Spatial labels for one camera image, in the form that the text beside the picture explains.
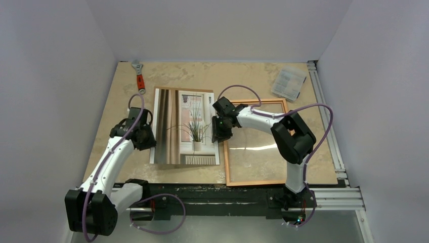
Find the plant photo print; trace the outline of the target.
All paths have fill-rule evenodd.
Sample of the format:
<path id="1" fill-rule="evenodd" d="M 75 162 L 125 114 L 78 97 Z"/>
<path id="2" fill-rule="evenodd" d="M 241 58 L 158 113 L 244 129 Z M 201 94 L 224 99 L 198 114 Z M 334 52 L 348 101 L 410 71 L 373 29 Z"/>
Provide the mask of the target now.
<path id="1" fill-rule="evenodd" d="M 212 90 L 156 87 L 152 130 L 154 165 L 217 166 L 219 146 L 212 141 L 215 111 Z"/>

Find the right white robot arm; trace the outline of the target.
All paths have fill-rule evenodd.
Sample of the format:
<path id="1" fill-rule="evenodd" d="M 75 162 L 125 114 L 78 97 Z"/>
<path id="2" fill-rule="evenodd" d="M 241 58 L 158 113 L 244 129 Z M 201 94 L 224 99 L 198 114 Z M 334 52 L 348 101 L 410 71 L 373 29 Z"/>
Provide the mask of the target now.
<path id="1" fill-rule="evenodd" d="M 234 105 L 225 97 L 212 107 L 216 112 L 211 119 L 212 142 L 230 139 L 233 128 L 251 128 L 273 136 L 279 153 L 286 160 L 285 202 L 290 206 L 302 202 L 306 187 L 304 166 L 313 152 L 316 137 L 301 116 L 296 112 L 270 113 L 247 104 Z"/>

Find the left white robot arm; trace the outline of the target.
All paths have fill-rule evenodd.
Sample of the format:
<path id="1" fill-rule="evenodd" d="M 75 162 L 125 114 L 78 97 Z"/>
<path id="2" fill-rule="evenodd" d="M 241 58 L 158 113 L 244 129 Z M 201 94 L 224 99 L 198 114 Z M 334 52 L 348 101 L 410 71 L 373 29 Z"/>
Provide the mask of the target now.
<path id="1" fill-rule="evenodd" d="M 124 162 L 136 150 L 156 146 L 151 129 L 153 114 L 148 109 L 132 107 L 128 117 L 110 132 L 107 148 L 90 176 L 65 195 L 69 229 L 74 232 L 109 236 L 118 216 L 132 204 L 145 207 L 151 200 L 149 183 L 128 179 L 114 191 L 116 178 Z"/>

